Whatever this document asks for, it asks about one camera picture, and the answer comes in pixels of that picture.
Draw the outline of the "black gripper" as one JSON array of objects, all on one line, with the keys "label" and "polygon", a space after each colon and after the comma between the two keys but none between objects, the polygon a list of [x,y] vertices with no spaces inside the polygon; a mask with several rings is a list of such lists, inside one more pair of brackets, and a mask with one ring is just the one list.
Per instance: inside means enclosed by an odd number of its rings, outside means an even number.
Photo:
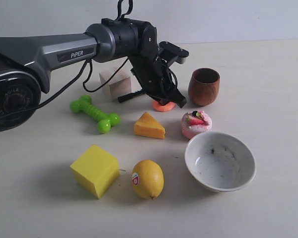
[{"label": "black gripper", "polygon": [[145,94],[153,98],[160,105],[165,106],[170,102],[183,108],[187,99],[176,88],[174,74],[160,58],[149,59],[140,55],[128,56],[132,65],[133,75],[138,80]]}]

